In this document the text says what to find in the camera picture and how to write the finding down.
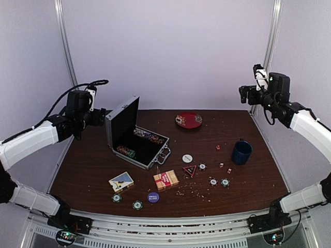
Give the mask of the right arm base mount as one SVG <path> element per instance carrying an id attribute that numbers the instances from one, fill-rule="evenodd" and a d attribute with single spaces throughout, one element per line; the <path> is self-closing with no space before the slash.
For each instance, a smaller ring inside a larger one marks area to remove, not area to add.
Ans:
<path id="1" fill-rule="evenodd" d="M 285 240 L 284 227 L 292 224 L 287 214 L 279 219 L 269 214 L 252 214 L 247 221 L 251 234 L 261 233 L 264 241 L 273 246 L 280 245 Z"/>

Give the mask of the blue yellow card deck box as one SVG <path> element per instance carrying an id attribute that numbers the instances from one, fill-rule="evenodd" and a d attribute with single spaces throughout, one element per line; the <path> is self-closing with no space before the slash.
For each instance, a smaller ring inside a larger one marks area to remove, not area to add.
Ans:
<path id="1" fill-rule="evenodd" d="M 114 193 L 122 192 L 134 185 L 134 180 L 128 172 L 121 173 L 120 175 L 108 181 Z"/>

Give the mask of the red card deck box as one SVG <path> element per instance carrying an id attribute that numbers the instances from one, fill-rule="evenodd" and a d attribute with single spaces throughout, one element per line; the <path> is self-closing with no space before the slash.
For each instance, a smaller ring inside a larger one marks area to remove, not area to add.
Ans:
<path id="1" fill-rule="evenodd" d="M 179 184 L 179 179 L 174 170 L 156 174 L 153 176 L 153 179 L 158 191 L 162 191 Z"/>

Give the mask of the white dealer button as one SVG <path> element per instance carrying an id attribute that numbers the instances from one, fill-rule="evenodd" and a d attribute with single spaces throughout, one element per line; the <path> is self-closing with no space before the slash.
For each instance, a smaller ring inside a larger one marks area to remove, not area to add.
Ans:
<path id="1" fill-rule="evenodd" d="M 182 161 L 184 163 L 191 163 L 193 161 L 193 157 L 190 154 L 185 154 L 182 156 Z"/>

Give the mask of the aluminium poker case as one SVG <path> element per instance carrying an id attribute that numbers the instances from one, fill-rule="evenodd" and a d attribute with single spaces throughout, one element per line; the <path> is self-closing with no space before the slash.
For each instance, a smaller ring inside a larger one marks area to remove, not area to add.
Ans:
<path id="1" fill-rule="evenodd" d="M 137 125 L 139 102 L 132 96 L 105 116 L 107 145 L 121 159 L 149 170 L 170 156 L 170 138 Z"/>

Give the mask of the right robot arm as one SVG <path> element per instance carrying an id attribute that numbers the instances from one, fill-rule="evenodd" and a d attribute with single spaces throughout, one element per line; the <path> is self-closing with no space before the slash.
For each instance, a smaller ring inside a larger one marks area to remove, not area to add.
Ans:
<path id="1" fill-rule="evenodd" d="M 238 91 L 241 103 L 260 105 L 272 115 L 271 125 L 279 120 L 285 127 L 303 136 L 330 161 L 330 129 L 314 115 L 310 108 L 298 102 L 290 102 L 290 78 L 282 73 L 271 72 L 268 77 L 255 73 L 255 86 L 241 86 Z M 291 193 L 272 206 L 265 217 L 265 224 L 276 228 L 285 214 L 303 208 L 330 203 L 330 175 L 322 181 Z"/>

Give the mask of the red black triangle token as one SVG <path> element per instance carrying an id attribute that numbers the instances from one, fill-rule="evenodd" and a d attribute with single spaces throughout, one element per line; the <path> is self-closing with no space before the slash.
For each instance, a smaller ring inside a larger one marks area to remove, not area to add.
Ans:
<path id="1" fill-rule="evenodd" d="M 194 177 L 197 166 L 193 165 L 193 166 L 186 166 L 182 168 L 184 172 L 186 172 L 191 178 Z"/>

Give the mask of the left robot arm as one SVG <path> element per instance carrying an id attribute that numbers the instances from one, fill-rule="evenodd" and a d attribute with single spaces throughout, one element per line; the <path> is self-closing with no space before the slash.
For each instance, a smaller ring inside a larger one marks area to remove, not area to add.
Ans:
<path id="1" fill-rule="evenodd" d="M 14 203 L 54 216 L 62 229 L 74 225 L 69 208 L 50 194 L 44 194 L 14 181 L 8 170 L 29 155 L 70 137 L 81 140 L 87 126 L 102 126 L 106 110 L 94 108 L 96 86 L 66 93 L 67 103 L 59 114 L 47 116 L 41 123 L 1 141 L 1 203 Z"/>

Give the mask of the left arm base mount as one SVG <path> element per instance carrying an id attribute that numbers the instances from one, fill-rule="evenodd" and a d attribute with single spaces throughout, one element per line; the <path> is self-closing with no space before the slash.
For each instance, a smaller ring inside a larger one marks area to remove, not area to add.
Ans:
<path id="1" fill-rule="evenodd" d="M 73 245 L 76 241 L 83 238 L 83 235 L 88 235 L 92 227 L 92 219 L 78 215 L 69 215 L 66 220 L 61 220 L 56 216 L 44 215 L 49 226 L 58 228 L 55 234 L 55 241 L 62 247 Z"/>

